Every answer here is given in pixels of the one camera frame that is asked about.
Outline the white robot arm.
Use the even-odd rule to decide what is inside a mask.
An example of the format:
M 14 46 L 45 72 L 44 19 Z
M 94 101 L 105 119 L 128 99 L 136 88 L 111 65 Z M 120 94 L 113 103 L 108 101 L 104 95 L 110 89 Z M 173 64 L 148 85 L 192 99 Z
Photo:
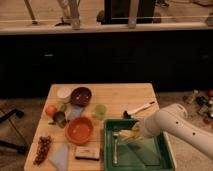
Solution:
M 180 104 L 171 104 L 153 114 L 139 118 L 140 135 L 144 138 L 167 132 L 187 142 L 213 160 L 213 134 L 204 131 L 184 119 L 186 109 Z

